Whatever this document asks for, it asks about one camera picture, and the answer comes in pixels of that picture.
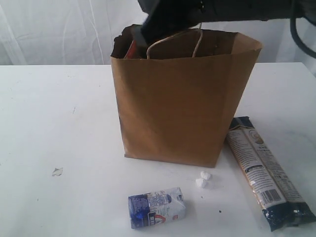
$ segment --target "table surface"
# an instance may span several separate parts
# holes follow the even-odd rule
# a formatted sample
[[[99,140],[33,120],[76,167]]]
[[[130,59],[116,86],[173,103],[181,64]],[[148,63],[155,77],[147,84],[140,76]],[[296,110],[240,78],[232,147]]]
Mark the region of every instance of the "table surface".
[[[316,223],[270,232],[227,146],[215,169],[125,158],[110,66],[2,66],[0,78],[2,237],[315,236]],[[312,74],[257,64],[236,115],[250,116],[316,213]],[[202,170],[214,176],[206,189]],[[132,230],[127,197],[172,187],[186,218]]]

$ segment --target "paper bag handle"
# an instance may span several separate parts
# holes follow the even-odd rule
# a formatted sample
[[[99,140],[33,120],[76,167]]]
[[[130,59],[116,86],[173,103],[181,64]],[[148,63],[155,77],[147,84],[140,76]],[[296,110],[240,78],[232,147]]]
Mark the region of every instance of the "paper bag handle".
[[[168,40],[170,40],[170,39],[172,39],[172,38],[174,38],[174,37],[180,36],[180,35],[182,35],[182,34],[185,34],[185,33],[191,32],[191,31],[197,31],[197,32],[199,32],[199,34],[200,34],[199,39],[198,39],[198,42],[197,42],[197,45],[196,45],[196,47],[194,48],[194,51],[193,51],[193,54],[192,54],[192,57],[195,58],[196,53],[197,53],[197,51],[198,51],[198,47],[199,47],[199,45],[201,44],[201,41],[202,41],[202,38],[203,38],[203,30],[201,30],[201,28],[199,28],[199,29],[187,30],[187,31],[182,31],[182,32],[180,32],[180,33],[177,33],[177,34],[175,34],[175,35],[169,36],[169,37],[167,37],[167,38],[158,40],[157,42],[153,43],[152,45],[150,45],[150,46],[148,47],[147,53],[146,53],[147,59],[150,59],[150,50],[151,50],[154,46],[156,46],[157,44],[160,44],[160,43],[162,43],[162,42],[168,41]]]

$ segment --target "barcode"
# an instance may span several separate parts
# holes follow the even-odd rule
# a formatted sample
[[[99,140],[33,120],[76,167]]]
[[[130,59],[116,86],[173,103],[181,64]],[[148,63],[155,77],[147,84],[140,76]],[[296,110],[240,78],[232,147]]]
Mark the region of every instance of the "barcode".
[[[264,201],[265,204],[268,204],[273,201],[281,200],[280,195],[277,193],[275,189],[264,191],[260,193],[260,196],[262,197],[262,200]]]

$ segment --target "mini marshmallow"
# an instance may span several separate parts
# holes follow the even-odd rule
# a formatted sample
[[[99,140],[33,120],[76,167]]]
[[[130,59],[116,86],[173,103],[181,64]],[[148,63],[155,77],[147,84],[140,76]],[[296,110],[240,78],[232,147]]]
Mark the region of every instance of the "mini marshmallow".
[[[207,184],[207,181],[205,179],[196,179],[196,184],[200,188],[204,188]]]
[[[205,172],[205,171],[202,171],[202,172],[201,172],[201,177],[202,177],[203,179],[205,179],[205,180],[209,180],[210,178],[212,178],[212,175],[209,174],[209,173],[207,173],[207,172]]]

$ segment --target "white backdrop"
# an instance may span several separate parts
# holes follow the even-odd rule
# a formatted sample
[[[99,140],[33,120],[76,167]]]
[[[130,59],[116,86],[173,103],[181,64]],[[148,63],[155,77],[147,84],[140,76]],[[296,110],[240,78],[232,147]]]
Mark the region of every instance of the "white backdrop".
[[[0,65],[109,64],[113,38],[146,18],[137,0],[0,0]],[[294,44],[289,20],[204,23],[241,32],[264,44],[260,62],[303,62],[316,75],[316,60]],[[298,31],[316,50],[316,29],[298,20]]]

